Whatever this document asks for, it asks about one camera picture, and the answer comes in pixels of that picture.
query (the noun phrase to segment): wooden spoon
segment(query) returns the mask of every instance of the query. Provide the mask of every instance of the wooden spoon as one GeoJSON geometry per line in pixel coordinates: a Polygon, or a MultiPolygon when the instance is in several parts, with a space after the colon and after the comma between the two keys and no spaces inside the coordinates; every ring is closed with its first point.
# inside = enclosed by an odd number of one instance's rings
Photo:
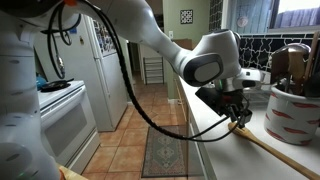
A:
{"type": "MultiPolygon", "coordinates": [[[[236,123],[229,123],[228,128],[229,130],[232,129],[236,123]]],[[[268,151],[270,154],[281,160],[282,162],[286,163],[305,177],[309,179],[320,179],[320,175],[316,174],[315,172],[311,171],[310,169],[304,167],[303,165],[297,163],[293,159],[289,158],[288,156],[282,154],[281,152],[277,151],[276,149],[272,148],[271,146],[267,145],[266,143],[260,141],[257,137],[255,137],[251,131],[247,128],[236,128],[233,133],[242,136],[243,138],[248,139],[249,141],[255,143],[256,145],[262,147],[264,150],[268,151]]]]}
{"type": "Polygon", "coordinates": [[[288,72],[292,75],[293,81],[295,82],[295,89],[293,93],[300,95],[302,92],[303,76],[304,76],[304,52],[294,51],[289,49],[289,67],[288,72]]]}
{"type": "Polygon", "coordinates": [[[306,67],[305,74],[304,74],[304,82],[306,82],[310,77],[311,68],[312,68],[312,64],[313,64],[313,57],[316,53],[316,48],[317,48],[317,44],[318,44],[319,33],[320,33],[319,31],[316,31],[313,34],[313,39],[312,39],[312,43],[311,43],[311,52],[309,54],[308,63],[307,63],[307,67],[306,67]]]}

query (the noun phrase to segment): white refrigerator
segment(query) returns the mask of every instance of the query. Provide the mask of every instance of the white refrigerator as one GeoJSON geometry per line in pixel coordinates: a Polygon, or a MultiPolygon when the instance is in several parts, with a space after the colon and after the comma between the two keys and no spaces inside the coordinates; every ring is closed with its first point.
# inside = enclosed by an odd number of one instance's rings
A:
{"type": "MultiPolygon", "coordinates": [[[[70,37],[72,45],[66,46],[55,35],[66,68],[65,79],[84,81],[98,131],[114,131],[127,107],[127,92],[110,36],[103,26],[82,16],[70,37]]],[[[58,80],[49,59],[46,35],[37,34],[34,44],[48,81],[58,80]]]]}

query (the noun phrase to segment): shelf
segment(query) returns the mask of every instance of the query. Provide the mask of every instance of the shelf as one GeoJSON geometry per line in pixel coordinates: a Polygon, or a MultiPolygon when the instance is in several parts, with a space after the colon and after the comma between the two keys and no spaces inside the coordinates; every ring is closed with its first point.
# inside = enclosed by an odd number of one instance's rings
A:
{"type": "Polygon", "coordinates": [[[163,57],[143,58],[146,84],[164,83],[163,57]]]}

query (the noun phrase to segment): rug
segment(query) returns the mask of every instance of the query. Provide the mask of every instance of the rug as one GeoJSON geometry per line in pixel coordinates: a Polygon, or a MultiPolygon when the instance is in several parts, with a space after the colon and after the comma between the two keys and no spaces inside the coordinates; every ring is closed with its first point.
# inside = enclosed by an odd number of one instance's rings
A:
{"type": "MultiPolygon", "coordinates": [[[[179,126],[163,126],[162,128],[179,133],[179,126]]],[[[168,137],[149,127],[141,177],[186,177],[186,149],[185,141],[168,137]]]]}

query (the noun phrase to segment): white canister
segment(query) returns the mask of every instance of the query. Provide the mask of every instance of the white canister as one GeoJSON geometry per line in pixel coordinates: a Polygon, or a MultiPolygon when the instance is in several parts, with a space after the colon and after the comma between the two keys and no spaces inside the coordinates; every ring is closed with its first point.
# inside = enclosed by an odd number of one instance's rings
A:
{"type": "Polygon", "coordinates": [[[296,96],[271,88],[265,130],[286,143],[308,145],[320,123],[320,98],[296,96]]]}

